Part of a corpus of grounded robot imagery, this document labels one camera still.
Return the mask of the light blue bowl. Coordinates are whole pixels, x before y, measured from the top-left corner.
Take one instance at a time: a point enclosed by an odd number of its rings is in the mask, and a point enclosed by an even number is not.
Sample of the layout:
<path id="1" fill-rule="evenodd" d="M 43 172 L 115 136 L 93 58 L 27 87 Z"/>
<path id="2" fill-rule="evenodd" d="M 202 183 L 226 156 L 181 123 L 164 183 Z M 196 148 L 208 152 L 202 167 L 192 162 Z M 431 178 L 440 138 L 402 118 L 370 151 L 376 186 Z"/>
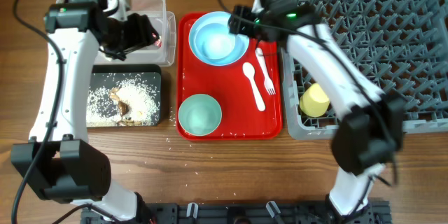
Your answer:
<path id="1" fill-rule="evenodd" d="M 199 51 L 209 60 L 221 60 L 235 48 L 235 35 L 229 33 L 223 24 L 210 23 L 197 32 L 195 42 Z"/>

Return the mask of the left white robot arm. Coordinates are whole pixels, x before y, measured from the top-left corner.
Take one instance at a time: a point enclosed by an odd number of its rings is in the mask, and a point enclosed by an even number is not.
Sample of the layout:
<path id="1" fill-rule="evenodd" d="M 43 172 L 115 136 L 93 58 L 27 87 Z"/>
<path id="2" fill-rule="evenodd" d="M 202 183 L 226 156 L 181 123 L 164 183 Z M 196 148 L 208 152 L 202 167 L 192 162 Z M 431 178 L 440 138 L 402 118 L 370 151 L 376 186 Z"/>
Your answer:
<path id="1" fill-rule="evenodd" d="M 108 157 L 88 142 L 86 112 L 95 59 L 125 60 L 158 44 L 145 15 L 116 19 L 108 0 L 67 0 L 49 7 L 40 36 L 48 43 L 43 96 L 27 143 L 13 145 L 11 162 L 41 200 L 86 208 L 115 223 L 154 223 L 139 193 L 111 178 Z"/>

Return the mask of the red snack wrapper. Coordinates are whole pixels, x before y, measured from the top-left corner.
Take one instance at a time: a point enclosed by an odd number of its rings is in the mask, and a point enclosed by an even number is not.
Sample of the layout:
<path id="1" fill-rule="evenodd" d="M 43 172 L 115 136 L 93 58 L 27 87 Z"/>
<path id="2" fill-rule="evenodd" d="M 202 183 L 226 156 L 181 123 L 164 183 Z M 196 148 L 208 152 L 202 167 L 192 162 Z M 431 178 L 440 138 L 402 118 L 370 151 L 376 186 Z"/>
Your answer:
<path id="1" fill-rule="evenodd" d="M 157 46 L 158 48 L 161 48 L 162 47 L 162 41 L 160 39 L 160 36 L 155 34 L 155 33 L 152 33 L 152 36 L 155 39 L 155 42 L 153 43 L 153 45 Z"/>

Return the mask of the yellow plastic cup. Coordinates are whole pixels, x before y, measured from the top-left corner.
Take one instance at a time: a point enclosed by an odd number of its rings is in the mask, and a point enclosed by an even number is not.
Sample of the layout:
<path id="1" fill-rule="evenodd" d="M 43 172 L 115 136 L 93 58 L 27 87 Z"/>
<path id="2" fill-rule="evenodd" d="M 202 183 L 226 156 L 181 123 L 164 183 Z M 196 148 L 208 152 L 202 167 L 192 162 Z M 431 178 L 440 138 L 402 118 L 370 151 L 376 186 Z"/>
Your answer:
<path id="1" fill-rule="evenodd" d="M 300 110 L 307 116 L 317 118 L 326 113 L 330 100 L 318 83 L 312 84 L 300 98 Z"/>

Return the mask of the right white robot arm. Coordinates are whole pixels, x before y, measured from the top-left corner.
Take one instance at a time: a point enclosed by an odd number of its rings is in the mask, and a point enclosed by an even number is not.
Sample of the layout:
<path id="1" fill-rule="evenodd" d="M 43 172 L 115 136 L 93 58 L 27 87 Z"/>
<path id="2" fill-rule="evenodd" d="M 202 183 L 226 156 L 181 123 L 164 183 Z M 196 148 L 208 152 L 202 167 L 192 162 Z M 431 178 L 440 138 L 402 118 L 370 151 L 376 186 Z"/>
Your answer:
<path id="1" fill-rule="evenodd" d="M 338 164 L 335 184 L 325 199 L 324 223 L 350 223 L 373 216 L 368 195 L 403 146 L 404 100 L 387 95 L 368 80 L 334 40 L 329 26 L 309 4 L 295 0 L 254 0 L 235 6 L 230 32 L 284 44 L 321 86 L 339 119 L 331 142 Z"/>

